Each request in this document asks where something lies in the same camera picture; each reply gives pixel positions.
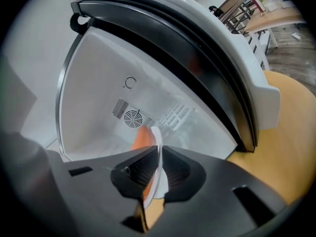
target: dark gray floor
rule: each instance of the dark gray floor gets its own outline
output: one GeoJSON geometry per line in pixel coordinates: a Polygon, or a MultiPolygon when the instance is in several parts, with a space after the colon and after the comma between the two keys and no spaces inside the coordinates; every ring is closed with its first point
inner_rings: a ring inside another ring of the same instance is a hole
{"type": "Polygon", "coordinates": [[[305,25],[272,28],[278,48],[271,42],[267,59],[272,71],[290,76],[306,86],[316,96],[316,45],[305,25]],[[291,34],[297,32],[301,40],[291,34]]]}

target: circular fan grille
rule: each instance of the circular fan grille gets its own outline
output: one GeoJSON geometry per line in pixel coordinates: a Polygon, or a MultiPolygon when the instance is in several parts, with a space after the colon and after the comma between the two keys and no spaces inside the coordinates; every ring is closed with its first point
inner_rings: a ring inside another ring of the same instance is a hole
{"type": "Polygon", "coordinates": [[[128,111],[124,115],[124,121],[129,127],[135,128],[142,124],[143,118],[139,111],[128,111]]]}

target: white table leg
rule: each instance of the white table leg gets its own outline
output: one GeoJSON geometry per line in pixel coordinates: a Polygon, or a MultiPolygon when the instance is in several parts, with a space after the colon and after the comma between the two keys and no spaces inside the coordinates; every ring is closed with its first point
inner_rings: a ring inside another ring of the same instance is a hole
{"type": "Polygon", "coordinates": [[[271,36],[271,39],[272,39],[272,42],[274,43],[274,45],[277,47],[277,40],[275,38],[275,35],[273,34],[271,28],[268,28],[268,31],[270,33],[270,36],[271,36]]]}
{"type": "Polygon", "coordinates": [[[267,57],[265,55],[265,52],[262,49],[262,46],[257,38],[257,36],[255,35],[254,32],[249,32],[250,36],[252,37],[252,41],[254,41],[255,45],[257,46],[257,52],[259,54],[259,56],[261,57],[262,61],[263,61],[263,65],[265,66],[265,70],[270,70],[270,66],[267,60],[267,57]]]}

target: orange object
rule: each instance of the orange object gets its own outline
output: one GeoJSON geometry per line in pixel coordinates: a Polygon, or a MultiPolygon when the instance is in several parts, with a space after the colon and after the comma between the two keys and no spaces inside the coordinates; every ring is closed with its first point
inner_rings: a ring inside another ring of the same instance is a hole
{"type": "MultiPolygon", "coordinates": [[[[136,139],[131,147],[131,150],[143,148],[147,146],[154,146],[156,144],[155,137],[150,129],[146,126],[142,126],[138,129],[136,139]]],[[[149,184],[143,191],[143,200],[145,200],[149,194],[149,191],[153,185],[154,176],[152,176],[149,184]]]]}

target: black rectangular slot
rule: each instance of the black rectangular slot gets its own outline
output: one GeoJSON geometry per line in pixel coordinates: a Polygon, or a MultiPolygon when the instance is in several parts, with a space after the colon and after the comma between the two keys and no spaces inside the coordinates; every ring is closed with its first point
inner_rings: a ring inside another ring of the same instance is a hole
{"type": "Polygon", "coordinates": [[[90,172],[90,171],[92,171],[92,170],[93,170],[93,169],[90,168],[90,167],[82,167],[82,168],[75,168],[75,169],[68,170],[68,171],[69,171],[69,174],[70,174],[71,176],[78,176],[78,175],[81,175],[81,174],[90,172]]]}
{"type": "Polygon", "coordinates": [[[275,216],[247,186],[235,188],[233,192],[258,227],[275,216]]]}

